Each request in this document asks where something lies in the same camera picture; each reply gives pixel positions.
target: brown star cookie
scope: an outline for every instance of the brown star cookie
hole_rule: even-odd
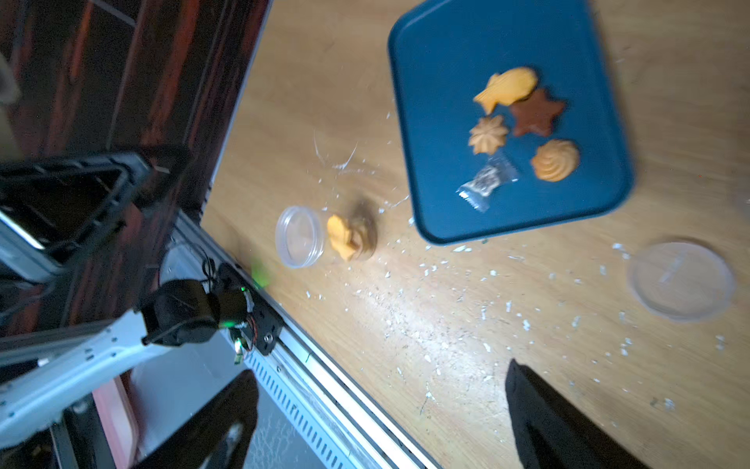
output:
[[[552,134],[552,120],[563,113],[565,103],[562,101],[549,101],[547,91],[543,88],[534,91],[529,99],[513,103],[511,113],[516,119],[513,135],[521,135],[533,132],[542,137]]]

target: clear plastic lid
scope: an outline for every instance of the clear plastic lid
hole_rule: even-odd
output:
[[[726,262],[691,242],[666,242],[637,253],[628,281],[646,309],[678,322],[721,313],[731,303],[735,288]]]
[[[325,245],[326,231],[318,212],[300,206],[283,211],[276,223],[276,251],[285,266],[312,266]]]

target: cookie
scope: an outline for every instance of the cookie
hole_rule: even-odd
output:
[[[487,82],[487,88],[474,97],[481,104],[484,113],[490,115],[497,104],[510,106],[524,99],[536,86],[537,77],[528,67],[513,68],[502,75],[494,74]]]
[[[581,156],[570,140],[550,140],[536,149],[531,159],[534,174],[542,181],[562,181],[578,167]]]
[[[357,252],[357,247],[351,244],[353,232],[349,227],[349,223],[338,215],[331,215],[326,228],[328,230],[328,240],[331,242],[331,247],[334,251],[344,260],[351,260]]]
[[[469,145],[474,147],[474,155],[487,153],[492,155],[506,144],[508,128],[503,125],[503,117],[481,117],[479,123],[469,131]]]
[[[565,103],[549,101],[547,91],[538,89],[529,99],[511,105],[511,113],[516,119],[513,135],[520,137],[532,132],[542,137],[552,135],[552,121],[563,113]]]

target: swirl cookie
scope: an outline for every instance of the swirl cookie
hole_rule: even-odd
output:
[[[536,150],[531,165],[534,174],[542,181],[558,182],[570,176],[581,156],[570,140],[550,140]]]

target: dark wooden panel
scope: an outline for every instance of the dark wooden panel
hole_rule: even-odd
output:
[[[30,3],[13,51],[22,97],[9,109],[25,155],[104,149],[132,32],[85,0]]]
[[[117,317],[155,286],[177,202],[203,201],[268,7],[267,0],[143,0],[133,29],[84,0],[62,3],[31,0],[15,40],[24,96],[11,123],[25,154],[187,143],[197,161],[161,209],[144,218],[130,207],[124,229],[2,335]],[[109,3],[126,14],[139,4]]]
[[[187,144],[202,157],[187,175],[194,183],[183,185],[178,195],[179,205],[185,209],[203,206],[210,185],[205,176],[213,174],[221,154],[268,8],[269,0],[227,3],[187,136]]]
[[[118,100],[116,146],[183,142],[224,0],[144,2]]]
[[[141,4],[140,0],[103,0],[103,2],[117,8],[133,20],[138,18],[138,11]]]
[[[0,54],[8,61],[13,52],[13,36],[20,0],[0,0]]]

